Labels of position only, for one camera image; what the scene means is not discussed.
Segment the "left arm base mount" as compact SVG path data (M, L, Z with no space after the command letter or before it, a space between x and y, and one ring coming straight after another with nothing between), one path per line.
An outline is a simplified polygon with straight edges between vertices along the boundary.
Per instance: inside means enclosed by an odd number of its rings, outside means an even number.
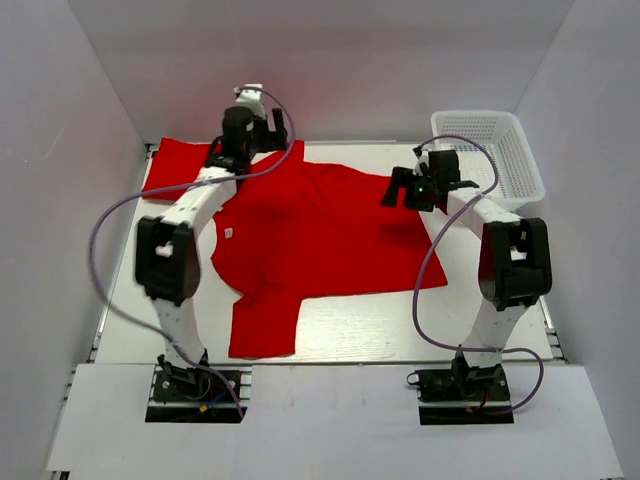
M227 387L213 375L197 385L155 368L145 413L148 424L240 424L243 418Z

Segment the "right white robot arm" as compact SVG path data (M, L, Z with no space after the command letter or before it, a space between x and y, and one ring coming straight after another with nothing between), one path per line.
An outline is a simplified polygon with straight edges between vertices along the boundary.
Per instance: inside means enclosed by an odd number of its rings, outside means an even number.
M414 150L413 168L396 166L381 200L385 207L444 213L447 227L461 222L480 241L477 282L482 302L466 340L450 351L451 384L472 399L498 375L506 344L520 318L552 286L548 230L540 218L505 210L461 176L454 150Z

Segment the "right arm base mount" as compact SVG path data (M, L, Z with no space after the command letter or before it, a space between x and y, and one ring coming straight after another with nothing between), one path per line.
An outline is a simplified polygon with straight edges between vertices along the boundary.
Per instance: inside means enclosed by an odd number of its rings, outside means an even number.
M406 377L417 391L421 426L507 425L514 423L504 370L494 379L458 385L451 368L415 370Z

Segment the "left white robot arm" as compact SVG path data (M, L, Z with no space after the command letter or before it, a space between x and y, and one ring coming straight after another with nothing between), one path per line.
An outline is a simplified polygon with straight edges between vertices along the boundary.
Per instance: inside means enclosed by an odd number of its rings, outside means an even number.
M188 398L199 399L211 387L211 374L204 368L208 354L200 340L193 305L201 280L197 238L211 216L234 196L242 176L251 172L258 153L288 148L283 111L272 110L270 128L264 109L246 105L225 110L222 135L208 147L192 186L157 217L138 221L134 277L143 287L157 313L161 330L169 336L159 365ZM212 184L212 179L239 176Z

